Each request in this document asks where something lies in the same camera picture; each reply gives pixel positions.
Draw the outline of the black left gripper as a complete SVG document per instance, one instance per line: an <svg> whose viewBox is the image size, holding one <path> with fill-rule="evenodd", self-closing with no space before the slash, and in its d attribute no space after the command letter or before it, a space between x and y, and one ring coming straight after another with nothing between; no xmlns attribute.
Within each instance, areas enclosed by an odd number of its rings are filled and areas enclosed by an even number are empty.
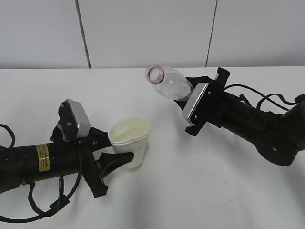
<svg viewBox="0 0 305 229"><path fill-rule="evenodd" d="M76 158L80 160L81 174L91 189L95 198L106 195L108 186L103 178L130 163L134 153L108 154L101 153L96 161L93 156L95 150L111 147L108 133L91 127L86 137L77 138L77 126L66 101L58 109L59 121L57 122L50 140L56 144L72 146L76 151Z"/></svg>

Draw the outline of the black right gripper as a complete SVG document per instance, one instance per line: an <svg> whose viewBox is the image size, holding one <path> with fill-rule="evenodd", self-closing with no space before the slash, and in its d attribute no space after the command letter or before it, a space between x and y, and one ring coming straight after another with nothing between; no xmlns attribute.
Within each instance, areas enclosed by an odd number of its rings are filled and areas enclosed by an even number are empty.
<svg viewBox="0 0 305 229"><path fill-rule="evenodd" d="M219 67L214 79L211 79L208 76L186 78L194 88L201 83L204 83L207 86L206 91L192 115L192 121L195 123L195 126L186 127L186 133L192 136L197 136L204 124L214 115L216 109L220 105L221 96L224 92L224 87L229 75L230 72L228 70ZM187 102L178 100L175 100L175 102L181 109L184 109L187 104Z"/></svg>

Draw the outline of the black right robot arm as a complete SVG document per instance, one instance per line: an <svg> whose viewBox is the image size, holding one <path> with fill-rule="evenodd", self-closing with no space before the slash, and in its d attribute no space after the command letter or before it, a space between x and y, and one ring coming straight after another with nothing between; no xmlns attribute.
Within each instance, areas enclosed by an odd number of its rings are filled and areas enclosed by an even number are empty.
<svg viewBox="0 0 305 229"><path fill-rule="evenodd" d="M270 94L264 95L246 85L243 88L261 96L256 107L251 106L243 94L228 93L227 89L236 86L226 85L229 75L228 70L218 68L215 79L187 78L193 92L187 100L176 101L188 123L185 131L197 136L206 123L211 123L255 145L267 161L279 166L291 165L297 153L305 149L305 96L301 94L291 103L276 94L292 108L285 109L284 114L264 112L260 109L264 101L279 104L271 100Z"/></svg>

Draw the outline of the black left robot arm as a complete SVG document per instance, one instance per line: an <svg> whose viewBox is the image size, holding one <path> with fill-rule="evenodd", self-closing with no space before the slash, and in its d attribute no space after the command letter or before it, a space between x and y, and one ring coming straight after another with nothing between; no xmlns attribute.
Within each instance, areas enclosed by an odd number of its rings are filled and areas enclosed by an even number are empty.
<svg viewBox="0 0 305 229"><path fill-rule="evenodd" d="M0 150L1 193L28 181L80 172L98 198L108 191L104 178L133 160L131 151L101 153L99 159L94 158L95 151L111 147L111 143L107 132L91 127L81 103L67 99L60 104L58 114L50 143Z"/></svg>

